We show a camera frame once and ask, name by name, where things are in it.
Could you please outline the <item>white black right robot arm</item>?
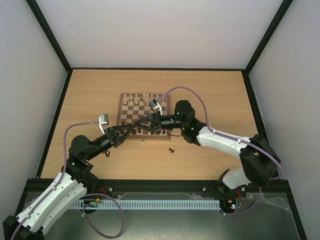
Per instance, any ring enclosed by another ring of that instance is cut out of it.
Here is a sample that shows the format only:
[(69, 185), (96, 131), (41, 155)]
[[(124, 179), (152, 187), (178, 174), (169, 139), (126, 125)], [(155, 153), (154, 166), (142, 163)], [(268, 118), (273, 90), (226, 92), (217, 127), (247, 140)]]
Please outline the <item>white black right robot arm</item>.
[(261, 135), (242, 137), (210, 127), (195, 117), (195, 110), (187, 100), (175, 104), (174, 113), (164, 115), (160, 105), (152, 100), (153, 113), (137, 120), (137, 128), (150, 133), (180, 129), (183, 139), (197, 146), (210, 147), (240, 160), (241, 166), (225, 170), (215, 188), (224, 196), (247, 184), (265, 187), (281, 168), (281, 161), (268, 141)]

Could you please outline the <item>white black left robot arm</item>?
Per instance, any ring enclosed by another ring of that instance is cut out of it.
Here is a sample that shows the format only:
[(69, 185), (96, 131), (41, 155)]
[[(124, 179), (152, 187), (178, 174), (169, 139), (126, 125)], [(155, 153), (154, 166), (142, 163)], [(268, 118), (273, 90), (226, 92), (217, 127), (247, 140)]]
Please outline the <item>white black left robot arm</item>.
[(17, 216), (2, 223), (6, 240), (43, 240), (55, 222), (85, 195), (95, 196), (98, 178), (88, 161), (110, 148), (119, 147), (133, 130), (132, 124), (104, 129), (102, 136), (89, 140), (76, 136), (69, 149), (64, 149), (64, 165), (46, 190)]

